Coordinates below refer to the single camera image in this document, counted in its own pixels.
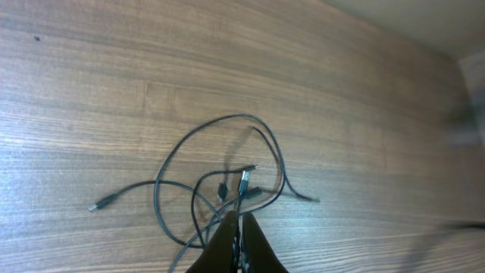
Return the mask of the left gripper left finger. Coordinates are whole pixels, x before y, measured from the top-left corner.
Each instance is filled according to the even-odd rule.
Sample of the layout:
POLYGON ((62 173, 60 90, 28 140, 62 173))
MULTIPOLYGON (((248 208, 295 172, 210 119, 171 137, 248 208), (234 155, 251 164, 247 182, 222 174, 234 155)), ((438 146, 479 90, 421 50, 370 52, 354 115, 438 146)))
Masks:
POLYGON ((237 272, 234 243, 238 228, 237 213, 230 211, 200 257, 186 273, 233 273, 237 272))

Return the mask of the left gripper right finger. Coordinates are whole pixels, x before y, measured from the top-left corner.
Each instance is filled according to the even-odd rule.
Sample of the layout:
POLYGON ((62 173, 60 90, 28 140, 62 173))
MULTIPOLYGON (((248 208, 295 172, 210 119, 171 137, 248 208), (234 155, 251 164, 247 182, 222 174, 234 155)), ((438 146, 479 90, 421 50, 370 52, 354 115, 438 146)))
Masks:
POLYGON ((242 217, 242 271, 247 273, 288 273, 275 255, 252 213, 242 217))

